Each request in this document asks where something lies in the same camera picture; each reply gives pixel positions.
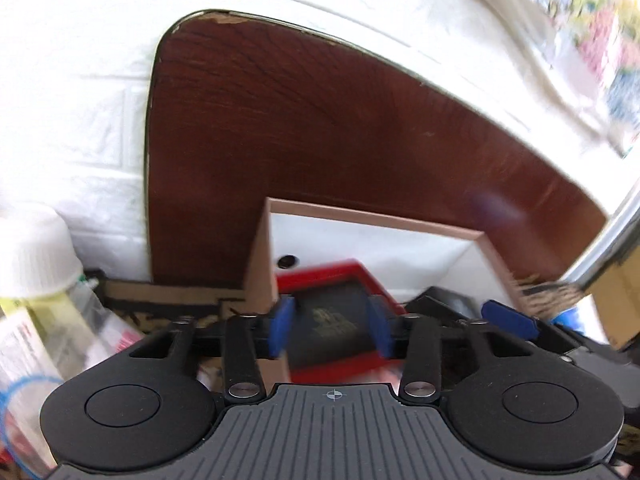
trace grooved gray plate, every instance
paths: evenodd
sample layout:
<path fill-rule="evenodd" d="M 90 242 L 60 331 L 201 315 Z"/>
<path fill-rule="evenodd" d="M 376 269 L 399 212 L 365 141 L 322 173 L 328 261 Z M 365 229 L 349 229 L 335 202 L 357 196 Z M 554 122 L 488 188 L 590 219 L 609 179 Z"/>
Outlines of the grooved gray plate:
<path fill-rule="evenodd" d="M 341 396 L 328 395 L 333 390 L 280 386 L 261 404 L 229 409 L 202 446 L 151 471 L 90 475 L 63 465 L 49 479 L 527 480 L 536 476 L 474 455 L 449 431 L 437 410 L 403 406 L 387 386 L 338 386 Z M 618 477 L 597 465 L 556 478 Z"/>

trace white brick wall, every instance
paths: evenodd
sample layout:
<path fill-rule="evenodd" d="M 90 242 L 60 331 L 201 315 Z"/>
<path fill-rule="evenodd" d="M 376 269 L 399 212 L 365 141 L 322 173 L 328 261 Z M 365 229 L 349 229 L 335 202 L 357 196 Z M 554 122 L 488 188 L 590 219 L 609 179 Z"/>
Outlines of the white brick wall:
<path fill-rule="evenodd" d="M 477 0 L 0 0 L 0 207 L 49 203 L 86 265 L 149 279 L 148 83 L 161 36 L 201 9 L 297 23 L 404 66 L 501 124 L 606 212 L 638 175 L 640 164 L 630 169 L 547 99 Z"/>

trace cardboard box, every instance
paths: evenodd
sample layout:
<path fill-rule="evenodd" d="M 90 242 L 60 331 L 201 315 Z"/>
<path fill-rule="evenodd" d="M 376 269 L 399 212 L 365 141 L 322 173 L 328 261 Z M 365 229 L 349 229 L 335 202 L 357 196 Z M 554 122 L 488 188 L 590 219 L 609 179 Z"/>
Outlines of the cardboard box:
<path fill-rule="evenodd" d="M 276 262 L 292 270 L 356 259 L 398 302 L 431 285 L 522 309 L 514 281 L 487 236 L 478 231 L 330 206 L 268 198 L 244 279 L 245 312 L 266 313 L 278 299 Z M 267 390 L 287 382 L 286 356 L 260 361 Z"/>
<path fill-rule="evenodd" d="M 640 333 L 640 248 L 621 265 L 610 264 L 588 293 L 611 345 L 623 347 Z"/>

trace dark wood grain surface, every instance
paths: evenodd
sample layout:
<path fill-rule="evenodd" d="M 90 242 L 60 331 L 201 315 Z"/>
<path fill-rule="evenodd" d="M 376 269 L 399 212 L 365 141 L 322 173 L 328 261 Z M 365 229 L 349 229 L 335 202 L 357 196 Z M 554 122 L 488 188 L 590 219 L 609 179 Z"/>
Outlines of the dark wood grain surface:
<path fill-rule="evenodd" d="M 557 278 L 605 221 L 425 82 L 259 18 L 211 12 L 165 35 L 147 121 L 158 283 L 241 283 L 266 196 L 482 230 L 518 278 Z"/>

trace crosshair marking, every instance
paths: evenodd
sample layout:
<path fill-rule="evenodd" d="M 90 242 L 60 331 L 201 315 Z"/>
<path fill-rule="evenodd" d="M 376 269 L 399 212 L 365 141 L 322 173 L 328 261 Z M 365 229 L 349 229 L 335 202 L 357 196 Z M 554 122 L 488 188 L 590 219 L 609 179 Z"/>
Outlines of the crosshair marking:
<path fill-rule="evenodd" d="M 331 390 L 326 394 L 326 396 L 329 397 L 333 402 L 335 402 L 336 400 L 340 399 L 340 397 L 342 397 L 342 392 L 339 392 L 338 390 Z"/>

